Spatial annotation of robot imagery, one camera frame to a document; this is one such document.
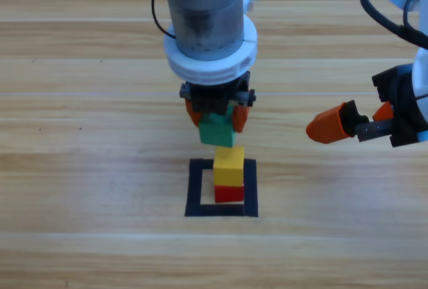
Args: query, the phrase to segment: metal shaft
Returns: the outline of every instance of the metal shaft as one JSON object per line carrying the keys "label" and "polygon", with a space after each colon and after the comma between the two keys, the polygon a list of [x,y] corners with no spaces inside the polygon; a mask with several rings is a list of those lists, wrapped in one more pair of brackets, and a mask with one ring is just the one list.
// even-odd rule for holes
{"label": "metal shaft", "polygon": [[177,46],[195,60],[220,60],[243,42],[243,0],[168,0]]}

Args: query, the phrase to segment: robotic arm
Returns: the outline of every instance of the robotic arm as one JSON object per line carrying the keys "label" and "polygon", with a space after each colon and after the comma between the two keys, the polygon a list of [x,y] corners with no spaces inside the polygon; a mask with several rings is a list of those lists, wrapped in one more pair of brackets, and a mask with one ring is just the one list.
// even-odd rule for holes
{"label": "robotic arm", "polygon": [[[412,64],[399,65],[372,77],[383,105],[372,117],[361,116],[352,100],[315,117],[306,128],[316,142],[330,144],[357,136],[359,141],[390,136],[393,147],[428,140],[428,0],[389,0],[403,10],[403,25],[381,15],[369,0],[364,10],[381,26],[419,47]],[[419,30],[407,19],[419,10]]]}
{"label": "robotic arm", "polygon": [[246,13],[253,0],[168,0],[172,25],[163,29],[172,71],[185,82],[185,99],[193,123],[210,114],[242,132],[255,101],[249,69],[257,55],[257,30]]}

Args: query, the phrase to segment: black square outline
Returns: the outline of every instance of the black square outline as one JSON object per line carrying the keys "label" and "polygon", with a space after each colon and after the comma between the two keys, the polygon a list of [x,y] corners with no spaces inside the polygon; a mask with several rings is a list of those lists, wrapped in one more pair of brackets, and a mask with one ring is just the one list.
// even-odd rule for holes
{"label": "black square outline", "polygon": [[214,160],[191,159],[187,191],[186,217],[259,217],[257,200],[257,162],[245,159],[243,204],[201,204],[202,175],[212,170]]}

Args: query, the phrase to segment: cube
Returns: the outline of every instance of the cube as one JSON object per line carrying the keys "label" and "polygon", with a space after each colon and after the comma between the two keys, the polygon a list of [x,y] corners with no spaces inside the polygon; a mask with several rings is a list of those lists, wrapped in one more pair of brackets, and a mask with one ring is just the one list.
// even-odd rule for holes
{"label": "cube", "polygon": [[213,165],[214,185],[242,186],[244,156],[243,147],[217,147]]}
{"label": "cube", "polygon": [[236,132],[232,123],[233,107],[229,107],[225,116],[204,114],[199,121],[201,143],[218,147],[233,147]]}
{"label": "cube", "polygon": [[243,185],[240,187],[224,187],[222,185],[215,185],[214,191],[216,203],[243,201]]}

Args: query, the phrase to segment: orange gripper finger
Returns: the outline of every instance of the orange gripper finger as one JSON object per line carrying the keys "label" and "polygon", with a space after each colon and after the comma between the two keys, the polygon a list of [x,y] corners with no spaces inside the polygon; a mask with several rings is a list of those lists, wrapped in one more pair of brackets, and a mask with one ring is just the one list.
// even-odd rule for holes
{"label": "orange gripper finger", "polygon": [[248,106],[235,106],[233,108],[232,124],[235,132],[242,133],[248,119],[249,109]]}
{"label": "orange gripper finger", "polygon": [[394,118],[393,107],[390,102],[385,102],[373,115],[373,120],[390,120]]}
{"label": "orange gripper finger", "polygon": [[306,127],[306,134],[316,142],[330,144],[350,137],[342,127],[340,110],[346,103],[318,114]]}
{"label": "orange gripper finger", "polygon": [[199,121],[201,120],[203,113],[195,112],[192,107],[192,102],[190,100],[186,100],[186,109],[192,119],[192,122],[196,127],[199,127]]}

